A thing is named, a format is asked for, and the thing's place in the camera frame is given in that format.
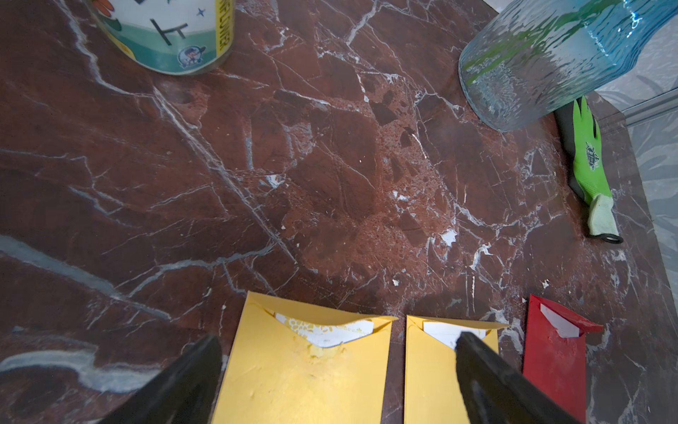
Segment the red envelope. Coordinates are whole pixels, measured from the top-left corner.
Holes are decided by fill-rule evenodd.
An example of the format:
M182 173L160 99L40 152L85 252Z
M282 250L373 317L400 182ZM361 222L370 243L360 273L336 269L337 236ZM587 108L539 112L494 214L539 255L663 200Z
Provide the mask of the red envelope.
M523 374L581 423L586 418L586 335L603 326L552 301L531 295Z

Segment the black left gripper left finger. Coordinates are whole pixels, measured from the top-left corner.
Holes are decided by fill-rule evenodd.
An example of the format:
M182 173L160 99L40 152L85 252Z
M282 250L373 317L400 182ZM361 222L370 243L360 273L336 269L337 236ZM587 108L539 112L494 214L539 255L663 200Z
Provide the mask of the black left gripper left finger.
M207 423L222 367L218 338L207 335L102 423Z

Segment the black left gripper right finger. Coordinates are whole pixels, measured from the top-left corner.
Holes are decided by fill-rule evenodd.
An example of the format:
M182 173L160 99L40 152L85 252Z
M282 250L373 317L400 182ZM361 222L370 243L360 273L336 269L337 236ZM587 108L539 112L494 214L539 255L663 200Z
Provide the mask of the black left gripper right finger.
M456 344L457 380L471 423L575 423L483 340L463 332Z

